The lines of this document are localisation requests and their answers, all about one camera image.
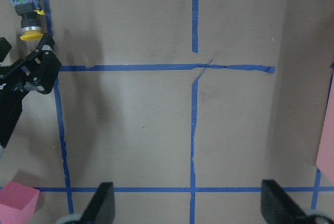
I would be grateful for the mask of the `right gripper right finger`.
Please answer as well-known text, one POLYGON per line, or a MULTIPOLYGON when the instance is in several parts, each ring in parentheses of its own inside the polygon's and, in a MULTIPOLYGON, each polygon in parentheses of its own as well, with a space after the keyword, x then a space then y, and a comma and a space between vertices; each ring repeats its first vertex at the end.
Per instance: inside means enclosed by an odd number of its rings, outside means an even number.
POLYGON ((262 180, 260 210, 266 223, 307 223, 306 213, 275 180, 262 180))

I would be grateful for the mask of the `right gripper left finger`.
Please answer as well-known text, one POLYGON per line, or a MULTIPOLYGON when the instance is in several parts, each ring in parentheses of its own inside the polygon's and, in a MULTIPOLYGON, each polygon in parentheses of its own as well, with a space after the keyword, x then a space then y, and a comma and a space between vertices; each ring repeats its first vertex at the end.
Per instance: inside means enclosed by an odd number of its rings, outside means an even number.
POLYGON ((112 224, 115 218, 114 186, 112 182, 99 185, 79 223, 112 224))

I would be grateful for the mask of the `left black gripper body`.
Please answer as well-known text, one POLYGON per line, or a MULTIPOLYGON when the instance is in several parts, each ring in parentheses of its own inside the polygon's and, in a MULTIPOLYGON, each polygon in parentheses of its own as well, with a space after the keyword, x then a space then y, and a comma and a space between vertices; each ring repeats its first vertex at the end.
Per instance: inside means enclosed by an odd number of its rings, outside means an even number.
POLYGON ((1 67, 1 147, 4 149, 22 113, 27 75, 20 68, 1 67))

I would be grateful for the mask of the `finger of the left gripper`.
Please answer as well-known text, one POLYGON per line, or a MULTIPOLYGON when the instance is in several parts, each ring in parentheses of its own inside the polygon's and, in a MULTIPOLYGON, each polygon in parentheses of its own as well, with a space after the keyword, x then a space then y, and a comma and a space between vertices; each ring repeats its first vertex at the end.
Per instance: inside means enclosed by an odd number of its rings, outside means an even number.
POLYGON ((3 62, 11 50, 11 44, 4 37, 0 37, 0 62, 3 62))
POLYGON ((16 91, 37 91, 43 95, 52 91, 62 65, 54 53, 54 45, 55 41, 46 33, 34 51, 19 59, 16 91))

